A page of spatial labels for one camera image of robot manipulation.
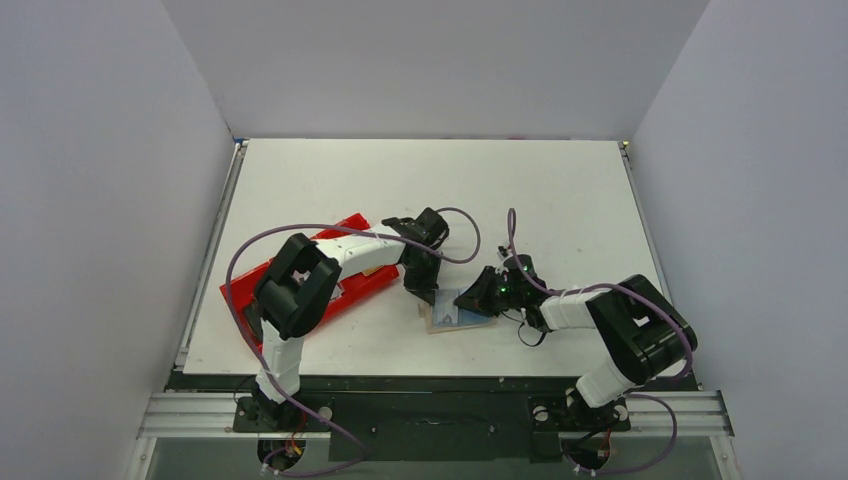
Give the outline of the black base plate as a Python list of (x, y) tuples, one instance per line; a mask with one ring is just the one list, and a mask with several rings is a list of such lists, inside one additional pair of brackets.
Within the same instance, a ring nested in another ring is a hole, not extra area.
[(580, 404), (569, 378), (308, 376), (295, 399), (319, 419), (284, 404), (265, 405), (248, 375), (173, 373), (168, 393), (222, 393), (235, 402), (228, 433), (255, 434), (258, 452), (279, 460), (329, 440), (329, 458), (348, 461), (561, 461), (566, 454), (606, 459), (607, 433), (635, 418), (624, 400), (599, 409)]

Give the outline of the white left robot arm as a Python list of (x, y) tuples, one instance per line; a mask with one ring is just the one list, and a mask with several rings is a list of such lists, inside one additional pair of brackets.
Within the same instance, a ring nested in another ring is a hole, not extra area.
[(416, 218), (388, 218), (334, 239), (300, 233), (287, 239), (254, 289), (263, 335), (260, 418), (275, 430), (297, 420), (291, 395), (300, 388), (304, 337), (323, 319), (341, 281), (400, 265), (406, 291), (432, 305), (441, 266), (436, 250), (448, 235), (446, 220), (426, 208)]

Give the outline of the silver VIP card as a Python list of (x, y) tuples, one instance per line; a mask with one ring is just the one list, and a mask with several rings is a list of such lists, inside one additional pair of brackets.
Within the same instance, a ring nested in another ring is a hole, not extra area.
[(436, 330), (459, 326), (459, 309), (454, 304), (461, 291), (459, 289), (440, 289), (436, 292), (435, 303), (431, 310), (431, 326)]

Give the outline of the aluminium frame rail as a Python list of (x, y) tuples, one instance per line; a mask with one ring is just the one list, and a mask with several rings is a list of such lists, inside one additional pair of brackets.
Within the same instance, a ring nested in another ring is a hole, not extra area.
[[(472, 427), (484, 434), (510, 428), (574, 436), (573, 421), (564, 416), (558, 398), (520, 394), (354, 393), (313, 398), (312, 407), (356, 436), (366, 438), (389, 428)], [(245, 394), (160, 393), (143, 415), (141, 438), (326, 438), (329, 427), (315, 419), (301, 426), (267, 426), (250, 411)], [(729, 414), (719, 392), (649, 392), (621, 402), (627, 436), (731, 437)]]

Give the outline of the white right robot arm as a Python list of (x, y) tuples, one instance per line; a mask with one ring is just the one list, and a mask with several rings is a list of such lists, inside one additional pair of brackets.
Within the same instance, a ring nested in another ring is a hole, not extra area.
[(693, 329), (647, 277), (559, 292), (538, 277), (526, 254), (485, 267), (454, 304), (485, 317), (514, 310), (542, 335), (597, 331), (605, 357), (567, 390), (563, 402), (566, 418), (578, 427), (592, 425), (605, 406), (674, 364), (691, 369), (698, 345)]

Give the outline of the red plastic tray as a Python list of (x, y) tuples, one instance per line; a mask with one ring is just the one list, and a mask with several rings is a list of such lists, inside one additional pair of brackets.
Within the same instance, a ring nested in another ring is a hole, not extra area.
[[(261, 326), (254, 289), (262, 275), (270, 266), (273, 258), (236, 275), (231, 281), (231, 291), (226, 285), (219, 286), (219, 292), (227, 300), (231, 299), (237, 312), (238, 323), (247, 328), (254, 343), (261, 342)], [(394, 265), (374, 267), (363, 273), (341, 280), (331, 297), (330, 303), (319, 321), (319, 326), (331, 322), (335, 317), (367, 300), (372, 295), (386, 289), (399, 278), (399, 269)]]

